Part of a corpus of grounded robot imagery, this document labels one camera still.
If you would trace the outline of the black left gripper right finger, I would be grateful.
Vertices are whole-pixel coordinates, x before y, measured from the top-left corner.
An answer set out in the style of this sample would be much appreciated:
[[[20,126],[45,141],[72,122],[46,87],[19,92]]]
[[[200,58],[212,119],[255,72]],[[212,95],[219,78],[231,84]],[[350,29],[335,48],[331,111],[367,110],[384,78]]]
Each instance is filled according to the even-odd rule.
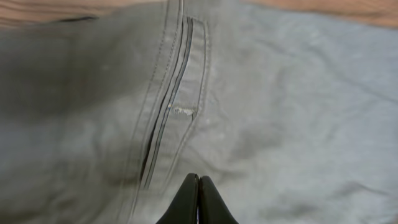
[[[238,224],[210,177],[200,178],[198,193],[199,224]]]

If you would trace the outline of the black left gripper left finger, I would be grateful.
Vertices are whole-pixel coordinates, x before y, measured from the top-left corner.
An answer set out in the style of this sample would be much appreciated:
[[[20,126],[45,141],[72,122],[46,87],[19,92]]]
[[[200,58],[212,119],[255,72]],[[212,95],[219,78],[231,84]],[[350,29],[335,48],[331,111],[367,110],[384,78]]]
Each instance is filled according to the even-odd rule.
[[[168,209],[156,224],[196,224],[199,177],[189,173],[181,184]]]

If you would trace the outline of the grey cargo shorts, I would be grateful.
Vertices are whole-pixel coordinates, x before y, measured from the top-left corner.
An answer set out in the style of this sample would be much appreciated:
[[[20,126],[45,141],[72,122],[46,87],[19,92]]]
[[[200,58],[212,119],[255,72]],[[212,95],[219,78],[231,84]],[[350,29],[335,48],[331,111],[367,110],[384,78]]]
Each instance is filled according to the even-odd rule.
[[[397,221],[397,31],[239,1],[1,31],[1,222]]]

